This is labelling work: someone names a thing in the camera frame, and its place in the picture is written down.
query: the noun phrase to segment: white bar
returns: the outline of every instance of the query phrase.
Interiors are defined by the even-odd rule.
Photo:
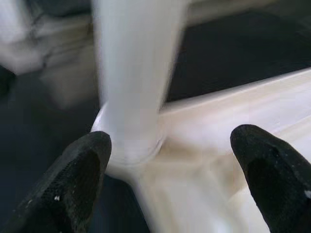
[[[180,0],[95,2],[100,92],[99,125],[112,138],[109,164],[138,165],[159,150],[158,111],[182,29]]]

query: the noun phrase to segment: white object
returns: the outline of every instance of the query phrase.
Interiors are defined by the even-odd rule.
[[[181,0],[97,1],[100,84],[106,105],[101,129],[110,134],[108,165],[137,166],[158,153],[162,105],[183,26]]]

